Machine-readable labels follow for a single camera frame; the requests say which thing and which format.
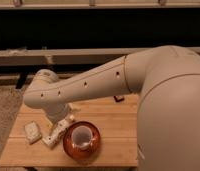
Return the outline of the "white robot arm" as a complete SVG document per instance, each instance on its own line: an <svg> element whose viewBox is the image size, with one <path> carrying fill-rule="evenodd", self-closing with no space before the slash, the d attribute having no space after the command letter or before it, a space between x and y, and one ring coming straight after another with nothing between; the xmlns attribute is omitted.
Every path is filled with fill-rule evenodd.
<svg viewBox="0 0 200 171"><path fill-rule="evenodd" d="M122 56L69 79L38 71L24 103L52 119L69 102L138 94L139 171L200 171L200 55L160 46Z"/></svg>

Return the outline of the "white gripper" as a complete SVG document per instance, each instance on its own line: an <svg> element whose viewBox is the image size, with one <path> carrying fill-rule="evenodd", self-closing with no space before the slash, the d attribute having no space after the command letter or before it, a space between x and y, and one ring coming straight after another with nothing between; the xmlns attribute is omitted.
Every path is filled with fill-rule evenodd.
<svg viewBox="0 0 200 171"><path fill-rule="evenodd" d="M52 124L56 124L60 120L66 118L69 114L79 112L80 108L72 103L68 104L57 104L50 106L47 109L47 118Z"/></svg>

